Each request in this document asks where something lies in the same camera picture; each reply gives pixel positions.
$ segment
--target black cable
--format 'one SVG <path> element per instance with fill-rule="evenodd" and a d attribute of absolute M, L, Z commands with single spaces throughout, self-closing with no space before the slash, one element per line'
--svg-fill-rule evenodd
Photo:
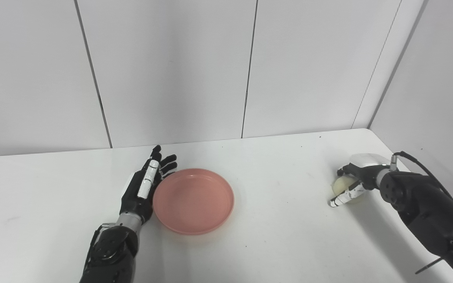
<path fill-rule="evenodd" d="M 446 190 L 446 188 L 443 186 L 442 183 L 440 183 L 440 181 L 438 181 L 438 179 L 433 175 L 433 173 L 431 173 L 431 171 L 429 169 L 426 168 L 426 166 L 424 166 L 422 163 L 420 163 L 420 161 L 417 160 L 417 158 L 411 156 L 410 154 L 404 152 L 404 151 L 401 151 L 401 152 L 396 152 L 394 153 L 393 155 L 396 155 L 396 156 L 401 156 L 401 157 L 404 157 L 410 161 L 412 161 L 413 163 L 417 164 L 422 170 L 424 170 L 424 172 L 426 172 L 426 174 L 431 177 L 431 179 L 433 179 L 437 185 L 440 187 L 440 189 L 442 190 L 442 192 L 444 192 L 444 194 L 449 197 L 451 200 L 453 200 L 453 197 L 450 195 L 450 193 Z"/>
<path fill-rule="evenodd" d="M 99 228 L 97 228 L 97 230 L 94 232 L 94 235 L 92 236 L 92 240 L 90 241 L 90 247 L 88 248 L 87 258 L 85 259 L 85 266 L 83 267 L 83 270 L 85 270 L 85 268 L 87 268 L 88 260 L 90 259 L 90 255 L 92 254 L 92 249 L 94 248 L 94 245 L 97 240 L 97 236 L 99 236 L 101 229 L 102 229 L 102 225 L 99 226 Z"/>

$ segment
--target robotic forearm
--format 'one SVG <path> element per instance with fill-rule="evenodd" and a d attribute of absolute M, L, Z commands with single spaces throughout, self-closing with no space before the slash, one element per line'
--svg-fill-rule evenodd
<path fill-rule="evenodd" d="M 392 158 L 389 164 L 375 154 L 352 156 L 351 163 L 337 173 L 354 176 L 357 182 L 333 198 L 330 206 L 339 206 L 367 190 L 378 189 L 382 199 L 392 205 L 421 244 L 453 268 L 452 197 L 431 174 L 399 172 L 396 160 Z"/>
<path fill-rule="evenodd" d="M 175 155 L 161 159 L 157 145 L 142 169 L 129 177 L 117 222 L 102 224 L 92 237 L 80 283 L 132 281 L 139 231 L 153 214 L 153 194 L 177 167 Z"/>

